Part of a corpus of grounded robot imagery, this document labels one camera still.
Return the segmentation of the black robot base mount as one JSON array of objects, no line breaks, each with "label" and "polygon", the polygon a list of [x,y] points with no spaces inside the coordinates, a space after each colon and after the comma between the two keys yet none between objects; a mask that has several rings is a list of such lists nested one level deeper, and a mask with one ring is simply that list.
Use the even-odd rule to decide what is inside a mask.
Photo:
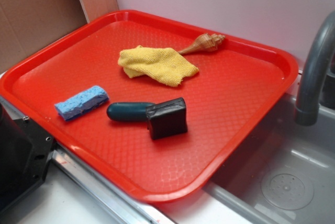
[{"label": "black robot base mount", "polygon": [[44,183],[54,146],[34,120],[12,119],[1,106],[1,214]]}]

